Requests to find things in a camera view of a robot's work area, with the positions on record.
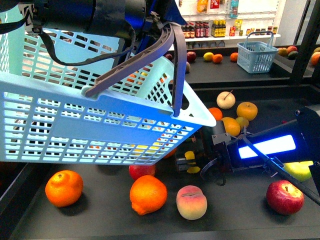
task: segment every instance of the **led light bar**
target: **led light bar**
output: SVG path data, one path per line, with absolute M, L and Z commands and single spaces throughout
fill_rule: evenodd
M 285 135 L 271 140 L 253 144 L 260 152 L 265 155 L 276 154 L 296 149 L 292 135 Z M 239 154 L 241 159 L 253 158 L 258 155 L 248 146 L 240 147 Z

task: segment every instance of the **plastic basket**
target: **plastic basket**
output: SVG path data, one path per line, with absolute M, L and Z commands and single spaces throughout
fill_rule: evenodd
M 65 62 L 112 52 L 118 45 L 114 41 L 111 46 L 110 37 L 49 32 L 57 56 Z M 174 66 L 165 57 L 97 98 L 87 98 L 82 91 L 111 69 L 112 62 L 61 66 L 50 59 L 40 38 L 24 35 L 23 39 L 15 45 L 23 49 L 21 75 L 0 72 L 1 161 L 154 164 L 201 126 L 216 124 L 187 82 L 183 94 L 188 106 L 173 117 L 169 86 Z M 11 58 L 15 49 L 1 47 Z
M 270 33 L 271 37 L 268 43 L 261 41 L 248 42 L 249 36 L 256 33 Z M 272 31 L 251 32 L 245 42 L 237 44 L 237 64 L 249 74 L 268 73 L 278 52 L 278 49 L 272 46 L 273 39 L 274 34 Z

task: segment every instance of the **small blue basket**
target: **small blue basket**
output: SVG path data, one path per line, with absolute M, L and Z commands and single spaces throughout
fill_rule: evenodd
M 248 38 L 256 33 L 270 33 L 268 43 L 261 41 L 248 42 Z M 251 32 L 245 42 L 239 42 L 237 64 L 249 74 L 262 74 L 270 71 L 278 49 L 272 46 L 274 34 L 272 31 Z

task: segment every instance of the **peach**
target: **peach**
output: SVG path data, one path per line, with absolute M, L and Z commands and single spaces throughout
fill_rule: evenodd
M 178 211 L 187 220 L 201 218 L 207 211 L 207 205 L 206 196 L 197 186 L 184 186 L 176 195 Z

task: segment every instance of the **yellow fruit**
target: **yellow fruit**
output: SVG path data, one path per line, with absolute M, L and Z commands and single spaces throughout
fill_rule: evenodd
M 317 52 L 320 52 L 320 47 L 317 47 L 317 48 L 313 51 L 313 53 L 317 53 Z
M 245 117 L 243 116 L 238 116 L 236 119 L 235 119 L 238 124 L 240 125 L 240 128 L 243 129 L 244 126 L 247 128 L 249 126 L 249 120 L 246 119 Z
M 223 121 L 226 133 L 229 133 L 230 135 L 235 137 L 240 134 L 240 125 L 234 118 L 226 116 L 221 120 Z
M 203 59 L 204 59 L 206 62 L 211 62 L 213 56 L 214 56 L 214 54 L 213 54 L 212 52 L 206 52 L 206 53 L 203 55 Z
M 238 117 L 244 117 L 248 121 L 252 121 L 258 114 L 258 108 L 252 102 L 244 101 L 236 108 L 236 114 Z
M 279 52 L 278 54 L 282 57 L 286 57 L 288 55 L 288 49 L 286 49 L 285 47 L 279 47 Z

